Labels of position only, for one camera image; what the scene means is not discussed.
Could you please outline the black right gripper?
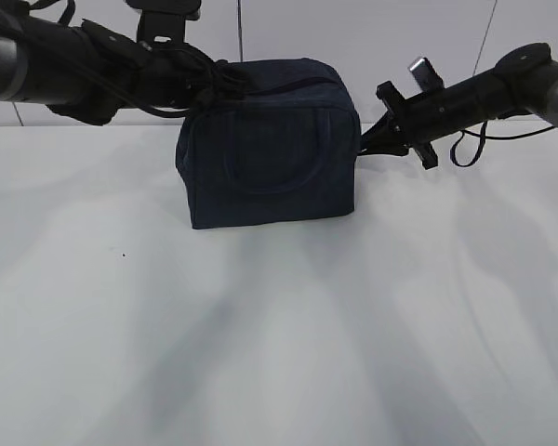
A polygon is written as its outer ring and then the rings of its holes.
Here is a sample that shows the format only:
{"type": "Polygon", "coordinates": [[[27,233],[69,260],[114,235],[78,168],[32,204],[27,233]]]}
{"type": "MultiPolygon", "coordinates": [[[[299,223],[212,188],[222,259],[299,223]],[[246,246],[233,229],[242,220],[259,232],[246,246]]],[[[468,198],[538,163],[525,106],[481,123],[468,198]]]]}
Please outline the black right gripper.
{"type": "Polygon", "coordinates": [[[387,108],[387,113],[361,136],[360,155],[405,157],[412,149],[425,170],[437,167],[438,155],[430,141],[420,140],[410,107],[393,83],[388,81],[379,85],[376,95],[387,108]]]}

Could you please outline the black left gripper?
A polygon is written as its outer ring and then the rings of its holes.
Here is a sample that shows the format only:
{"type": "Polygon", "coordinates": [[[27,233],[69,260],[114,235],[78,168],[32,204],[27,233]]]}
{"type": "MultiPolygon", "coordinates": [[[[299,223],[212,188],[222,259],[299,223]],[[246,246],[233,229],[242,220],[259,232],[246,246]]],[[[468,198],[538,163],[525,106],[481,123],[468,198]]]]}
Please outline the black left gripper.
{"type": "Polygon", "coordinates": [[[227,60],[189,58],[185,61],[185,113],[209,109],[224,99],[242,99],[251,87],[251,77],[227,60]]]}

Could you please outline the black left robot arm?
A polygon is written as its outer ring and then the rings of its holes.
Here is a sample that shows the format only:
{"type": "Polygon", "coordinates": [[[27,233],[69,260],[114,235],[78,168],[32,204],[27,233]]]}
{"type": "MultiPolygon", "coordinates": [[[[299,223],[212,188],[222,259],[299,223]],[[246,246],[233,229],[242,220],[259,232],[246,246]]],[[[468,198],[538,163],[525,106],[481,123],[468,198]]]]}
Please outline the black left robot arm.
{"type": "Polygon", "coordinates": [[[252,82],[226,60],[185,41],[198,1],[131,1],[135,38],[95,21],[73,26],[69,1],[57,21],[34,12],[49,1],[0,1],[0,101],[41,104],[88,125],[106,125],[121,109],[179,119],[215,102],[242,98],[252,82]]]}

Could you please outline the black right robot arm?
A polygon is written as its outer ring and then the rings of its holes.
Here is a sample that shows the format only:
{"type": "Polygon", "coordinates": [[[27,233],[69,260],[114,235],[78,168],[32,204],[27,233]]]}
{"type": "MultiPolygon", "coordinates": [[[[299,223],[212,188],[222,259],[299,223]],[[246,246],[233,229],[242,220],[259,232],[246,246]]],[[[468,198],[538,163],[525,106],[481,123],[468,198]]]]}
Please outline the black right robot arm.
{"type": "Polygon", "coordinates": [[[405,98],[393,85],[377,87],[387,111],[361,139],[363,155],[406,156],[414,151],[425,169],[438,165],[432,142],[474,125],[535,115],[558,129],[558,61],[546,43],[521,46],[492,69],[446,86],[425,58],[408,69],[420,89],[405,98]]]}

